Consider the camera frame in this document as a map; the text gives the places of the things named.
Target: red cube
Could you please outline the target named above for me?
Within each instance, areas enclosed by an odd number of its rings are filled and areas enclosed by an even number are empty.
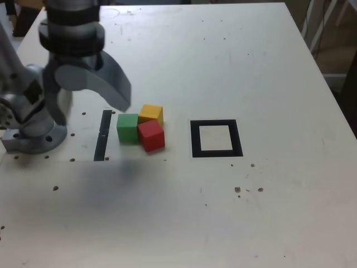
[[[138,125],[139,139],[145,151],[151,152],[165,147],[165,134],[157,120]]]

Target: black square outline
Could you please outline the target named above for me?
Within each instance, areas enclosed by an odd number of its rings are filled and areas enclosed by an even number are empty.
[[[237,122],[234,119],[223,120],[191,120],[192,157],[234,157],[243,156]],[[202,151],[200,126],[228,126],[232,150]]]

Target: yellow cube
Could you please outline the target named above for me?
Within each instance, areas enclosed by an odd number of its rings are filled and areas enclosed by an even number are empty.
[[[161,106],[144,104],[139,114],[139,124],[147,121],[157,120],[158,123],[163,125],[163,109]]]

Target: table surface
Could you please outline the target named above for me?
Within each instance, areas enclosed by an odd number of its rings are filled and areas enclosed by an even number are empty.
[[[47,62],[43,18],[24,64]],[[166,149],[120,145],[116,112],[93,162],[111,107],[76,92],[74,137],[1,148],[1,267],[357,267],[356,139],[283,3],[103,7],[101,23],[127,112],[162,105]],[[192,119],[236,119],[244,157],[192,158]]]

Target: cube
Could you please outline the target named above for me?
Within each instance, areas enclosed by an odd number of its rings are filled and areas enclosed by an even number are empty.
[[[120,142],[136,143],[138,137],[138,117],[136,114],[120,114],[118,116],[117,131]]]
[[[151,152],[153,150],[165,147],[165,134],[162,127],[157,120],[151,120],[138,126],[140,142],[145,151]]]
[[[139,114],[139,124],[157,120],[159,124],[163,125],[163,109],[161,106],[144,104]]]

